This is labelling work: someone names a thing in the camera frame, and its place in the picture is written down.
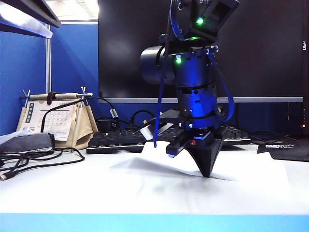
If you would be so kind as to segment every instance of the white paper sheet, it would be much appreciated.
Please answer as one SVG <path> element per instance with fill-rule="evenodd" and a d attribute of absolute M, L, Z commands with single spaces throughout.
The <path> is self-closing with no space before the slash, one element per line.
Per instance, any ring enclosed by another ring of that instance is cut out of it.
<path fill-rule="evenodd" d="M 166 154 L 168 142 L 147 142 L 139 159 L 195 176 L 202 176 L 190 154 L 183 150 L 174 158 Z M 288 184 L 285 168 L 282 163 L 274 160 L 268 152 L 257 154 L 256 151 L 220 151 L 213 167 L 211 177 L 254 183 L 261 185 L 286 186 Z"/>

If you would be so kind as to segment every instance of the green led light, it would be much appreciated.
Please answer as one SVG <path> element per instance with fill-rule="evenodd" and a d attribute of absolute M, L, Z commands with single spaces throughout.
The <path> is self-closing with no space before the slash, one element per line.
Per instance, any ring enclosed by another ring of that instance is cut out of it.
<path fill-rule="evenodd" d="M 182 63 L 182 59 L 176 59 L 176 63 L 177 64 L 181 64 Z"/>
<path fill-rule="evenodd" d="M 202 17 L 200 17 L 200 18 L 197 19 L 197 24 L 198 24 L 199 26 L 201 26 L 203 23 L 204 23 L 204 20 L 203 20 Z"/>

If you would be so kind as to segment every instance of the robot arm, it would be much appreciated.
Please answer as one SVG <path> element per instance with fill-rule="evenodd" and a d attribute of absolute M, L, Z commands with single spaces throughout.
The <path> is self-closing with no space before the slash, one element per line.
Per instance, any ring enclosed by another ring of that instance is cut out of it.
<path fill-rule="evenodd" d="M 141 132 L 149 138 L 151 131 L 155 143 L 159 124 L 178 123 L 185 131 L 167 146 L 167 153 L 174 157 L 187 149 L 206 177 L 226 132 L 219 123 L 228 120 L 234 109 L 230 96 L 228 115 L 217 105 L 212 73 L 221 74 L 213 59 L 218 47 L 212 44 L 238 4 L 237 0 L 171 0 L 167 34 L 159 37 L 160 46 L 147 48 L 140 57 L 143 78 L 161 85 L 158 105 L 164 83 L 175 86 L 179 105 L 176 112 L 158 113 L 154 127 L 145 125 Z"/>

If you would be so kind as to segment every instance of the calendar page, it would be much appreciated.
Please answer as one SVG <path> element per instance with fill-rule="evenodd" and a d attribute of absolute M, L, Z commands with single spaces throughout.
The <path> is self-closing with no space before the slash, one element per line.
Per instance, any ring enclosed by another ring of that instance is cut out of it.
<path fill-rule="evenodd" d="M 52 101 L 51 105 L 48 105 L 47 101 L 29 101 L 20 129 L 30 129 L 35 133 L 39 133 L 42 118 L 48 110 L 72 101 Z M 76 112 L 76 104 L 49 112 L 45 118 L 44 132 L 53 134 L 57 141 L 67 141 L 71 123 L 76 119 Z"/>

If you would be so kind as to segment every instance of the gray metal frame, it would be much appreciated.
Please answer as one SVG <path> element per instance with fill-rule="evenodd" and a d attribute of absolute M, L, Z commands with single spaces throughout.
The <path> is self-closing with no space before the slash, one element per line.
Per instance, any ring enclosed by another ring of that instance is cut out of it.
<path fill-rule="evenodd" d="M 235 103 L 303 102 L 303 97 L 234 97 Z M 157 103 L 158 98 L 107 98 L 110 103 Z M 163 98 L 162 103 L 177 103 L 177 98 Z M 218 103 L 228 103 L 227 98 L 218 98 Z"/>

